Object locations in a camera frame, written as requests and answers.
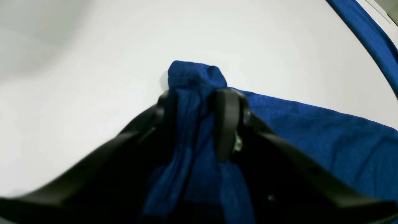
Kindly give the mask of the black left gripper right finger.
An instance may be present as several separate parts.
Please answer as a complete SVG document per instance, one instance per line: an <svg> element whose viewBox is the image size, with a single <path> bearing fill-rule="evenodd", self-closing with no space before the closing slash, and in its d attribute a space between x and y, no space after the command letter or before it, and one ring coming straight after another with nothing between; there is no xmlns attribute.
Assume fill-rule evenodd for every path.
<svg viewBox="0 0 398 224"><path fill-rule="evenodd" d="M215 152L243 174L264 224L391 224L397 203L358 193L277 136L235 90L215 92Z"/></svg>

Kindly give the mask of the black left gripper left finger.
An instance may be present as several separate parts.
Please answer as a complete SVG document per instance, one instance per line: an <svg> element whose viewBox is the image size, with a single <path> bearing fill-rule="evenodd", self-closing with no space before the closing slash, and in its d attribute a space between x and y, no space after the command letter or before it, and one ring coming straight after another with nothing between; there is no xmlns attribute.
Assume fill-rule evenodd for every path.
<svg viewBox="0 0 398 224"><path fill-rule="evenodd" d="M16 224L135 224L155 168L170 156L164 116L168 92L123 131L45 186L1 198Z"/></svg>

